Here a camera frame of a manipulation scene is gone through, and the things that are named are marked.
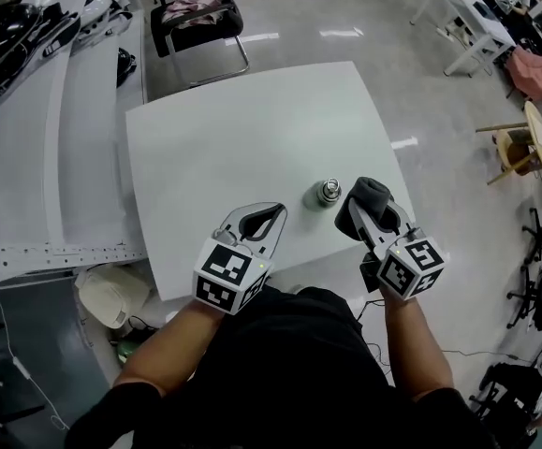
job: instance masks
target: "black shirt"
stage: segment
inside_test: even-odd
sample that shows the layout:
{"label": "black shirt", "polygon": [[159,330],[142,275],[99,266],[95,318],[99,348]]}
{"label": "black shirt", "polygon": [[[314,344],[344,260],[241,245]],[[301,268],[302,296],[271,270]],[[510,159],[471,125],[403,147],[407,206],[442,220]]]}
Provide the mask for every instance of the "black shirt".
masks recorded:
{"label": "black shirt", "polygon": [[[316,288],[297,296],[265,288],[225,318],[181,391],[156,402],[136,385],[151,398],[141,404],[137,449],[494,447],[454,389],[414,403],[389,386],[345,301]],[[118,399],[106,405],[110,414]]]}

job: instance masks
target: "pink chair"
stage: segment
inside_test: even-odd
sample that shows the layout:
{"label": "pink chair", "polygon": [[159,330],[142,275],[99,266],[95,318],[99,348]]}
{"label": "pink chair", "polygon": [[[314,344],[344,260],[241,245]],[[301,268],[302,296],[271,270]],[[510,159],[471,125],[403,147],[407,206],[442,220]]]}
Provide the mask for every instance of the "pink chair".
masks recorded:
{"label": "pink chair", "polygon": [[516,47],[505,67],[510,72],[515,87],[507,98],[518,89],[534,101],[542,100],[542,56]]}

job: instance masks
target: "floor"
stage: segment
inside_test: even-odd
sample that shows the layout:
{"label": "floor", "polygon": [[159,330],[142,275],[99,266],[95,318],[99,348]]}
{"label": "floor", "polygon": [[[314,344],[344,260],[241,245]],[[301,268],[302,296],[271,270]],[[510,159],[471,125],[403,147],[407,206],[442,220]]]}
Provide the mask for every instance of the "floor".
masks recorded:
{"label": "floor", "polygon": [[[520,283],[529,244],[520,226],[528,224],[530,207],[542,209],[542,181],[512,176],[487,186],[500,164],[490,134],[474,131],[522,120],[521,101],[505,99],[503,77],[486,72],[472,79],[463,72],[446,77],[443,70],[461,46],[435,33],[439,7],[416,26],[409,24],[422,0],[236,1],[245,20],[242,41],[250,72],[344,60],[356,64],[392,141],[417,221],[450,259],[438,286],[420,298],[442,348],[533,359],[542,333],[527,333],[525,323],[506,330],[515,306],[505,293]],[[152,8],[152,0],[143,5]],[[191,80],[242,64],[237,47],[224,41],[178,56]],[[170,60],[157,57],[150,38],[146,61],[151,100],[179,90]],[[363,248],[337,253],[275,274],[271,283],[280,289],[298,283],[330,288],[358,314],[369,298],[358,270],[363,253]],[[173,305],[165,303],[159,312]],[[371,306],[361,322],[366,340],[378,343],[388,361],[383,310]],[[466,397],[491,362],[505,359],[452,353],[447,358]]]}

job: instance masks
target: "tabletop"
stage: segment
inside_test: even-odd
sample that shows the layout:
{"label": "tabletop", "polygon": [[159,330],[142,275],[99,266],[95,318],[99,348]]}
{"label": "tabletop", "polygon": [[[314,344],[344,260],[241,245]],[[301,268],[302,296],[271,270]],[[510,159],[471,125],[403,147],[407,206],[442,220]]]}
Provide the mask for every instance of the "tabletop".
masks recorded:
{"label": "tabletop", "polygon": [[542,164],[542,145],[539,144],[536,137],[536,131],[539,131],[542,128],[542,115],[533,103],[527,101],[524,104],[524,116],[526,117],[526,122],[529,125],[531,138],[533,139],[533,143],[535,145],[535,151]]}
{"label": "tabletop", "polygon": [[514,38],[510,36],[510,34],[507,32],[505,27],[502,25],[502,23],[499,20],[491,20],[483,17],[478,10],[474,7],[476,2],[480,2],[484,4],[483,0],[460,0],[464,3],[464,5],[468,8],[468,10],[471,12],[473,17],[476,19],[476,21],[480,24],[482,29],[490,34],[492,37],[497,39],[498,41],[505,43],[507,45],[516,46],[516,42],[514,41]]}
{"label": "tabletop", "polygon": [[337,178],[345,195],[357,177],[375,178],[414,221],[388,135],[351,62],[282,68],[167,96],[129,111],[127,135],[162,299],[191,294],[204,240],[240,206],[286,205],[275,269],[359,244],[334,226],[340,204],[319,212],[302,205],[317,181]]}

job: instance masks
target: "white cube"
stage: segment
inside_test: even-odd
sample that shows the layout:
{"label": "white cube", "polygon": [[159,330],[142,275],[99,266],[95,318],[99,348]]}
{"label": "white cube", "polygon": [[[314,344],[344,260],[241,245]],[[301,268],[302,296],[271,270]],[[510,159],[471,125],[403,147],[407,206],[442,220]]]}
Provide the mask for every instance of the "white cube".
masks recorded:
{"label": "white cube", "polygon": [[416,239],[387,249],[378,278],[408,299],[432,288],[445,265],[433,238]]}
{"label": "white cube", "polygon": [[192,295],[217,310],[236,314],[262,289],[272,262],[244,246],[208,238],[194,268]]}

